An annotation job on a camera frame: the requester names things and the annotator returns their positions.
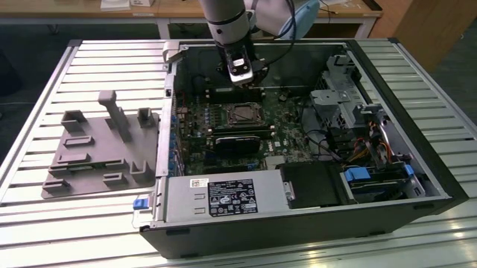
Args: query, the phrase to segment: blue tab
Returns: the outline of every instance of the blue tab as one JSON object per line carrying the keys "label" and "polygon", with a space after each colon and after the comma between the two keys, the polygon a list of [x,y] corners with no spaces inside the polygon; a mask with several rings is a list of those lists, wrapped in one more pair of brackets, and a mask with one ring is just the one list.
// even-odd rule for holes
{"label": "blue tab", "polygon": [[136,199],[132,203],[132,209],[139,210],[139,209],[148,209],[149,204],[148,204],[148,199]]}
{"label": "blue tab", "polygon": [[414,169],[411,169],[410,165],[403,166],[405,172],[407,173],[407,176],[411,177],[414,175]]}
{"label": "blue tab", "polygon": [[371,178],[367,168],[365,167],[353,167],[345,172],[346,181],[353,180],[369,180]]}
{"label": "blue tab", "polygon": [[346,181],[351,181],[353,180],[353,174],[351,174],[351,172],[349,170],[345,171],[345,177],[346,177]]}

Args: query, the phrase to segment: wooden table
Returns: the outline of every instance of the wooden table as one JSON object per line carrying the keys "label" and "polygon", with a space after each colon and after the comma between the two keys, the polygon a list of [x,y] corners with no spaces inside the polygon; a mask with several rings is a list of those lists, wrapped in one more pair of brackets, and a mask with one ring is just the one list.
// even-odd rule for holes
{"label": "wooden table", "polygon": [[[355,37],[367,37],[382,11],[373,11],[363,0],[320,10],[315,23],[359,24]],[[161,39],[169,39],[172,23],[206,23],[198,0],[156,0],[152,7],[132,6],[131,10],[101,12],[100,0],[0,0],[0,24],[119,24],[157,25]]]}
{"label": "wooden table", "polygon": [[100,0],[0,0],[0,25],[157,24],[159,1],[151,7],[101,12]]}
{"label": "wooden table", "polygon": [[395,37],[431,72],[477,16],[477,0],[375,0],[385,10],[371,38]]}
{"label": "wooden table", "polygon": [[[355,38],[366,38],[382,11],[374,11],[363,0],[351,0],[346,4],[330,6],[330,11],[319,10],[314,23],[351,23],[359,24]],[[157,27],[161,39],[169,39],[168,25],[173,23],[206,23],[198,0],[160,0],[157,10]]]}

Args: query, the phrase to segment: white workbench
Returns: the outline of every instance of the white workbench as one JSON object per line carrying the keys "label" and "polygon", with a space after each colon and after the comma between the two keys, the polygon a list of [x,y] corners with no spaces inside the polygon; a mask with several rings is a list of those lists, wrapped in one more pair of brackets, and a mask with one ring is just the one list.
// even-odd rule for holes
{"label": "white workbench", "polygon": [[[438,216],[417,220],[391,234],[191,260],[165,260],[132,226],[132,201],[149,189],[52,200],[40,197],[63,132],[61,113],[81,109],[85,117],[104,116],[104,107],[95,102],[101,89],[117,91],[117,105],[125,113],[143,107],[160,113],[163,105],[163,41],[84,41],[80,46],[67,48],[0,168],[0,267],[474,265],[477,141],[465,139],[475,136],[475,127],[415,63],[403,56],[399,45],[386,40],[359,44],[470,196],[467,202]],[[369,95],[378,101],[370,89]]]}

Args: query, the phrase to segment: white label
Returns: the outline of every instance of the white label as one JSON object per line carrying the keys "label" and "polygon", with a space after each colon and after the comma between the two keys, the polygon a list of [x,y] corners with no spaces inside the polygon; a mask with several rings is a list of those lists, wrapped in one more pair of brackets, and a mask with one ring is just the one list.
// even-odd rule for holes
{"label": "white label", "polygon": [[208,179],[191,179],[191,188],[207,187]]}
{"label": "white label", "polygon": [[153,13],[133,13],[133,16],[140,16],[140,17],[152,17]]}
{"label": "white label", "polygon": [[234,60],[235,67],[243,65],[243,63],[246,63],[246,61],[243,59]]}

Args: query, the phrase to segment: warning symbols label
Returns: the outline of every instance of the warning symbols label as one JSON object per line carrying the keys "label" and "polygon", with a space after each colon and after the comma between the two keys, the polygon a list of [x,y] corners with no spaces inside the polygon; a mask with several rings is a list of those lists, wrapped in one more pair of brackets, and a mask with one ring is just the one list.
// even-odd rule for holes
{"label": "warning symbols label", "polygon": [[208,183],[208,214],[212,217],[258,211],[252,179]]}

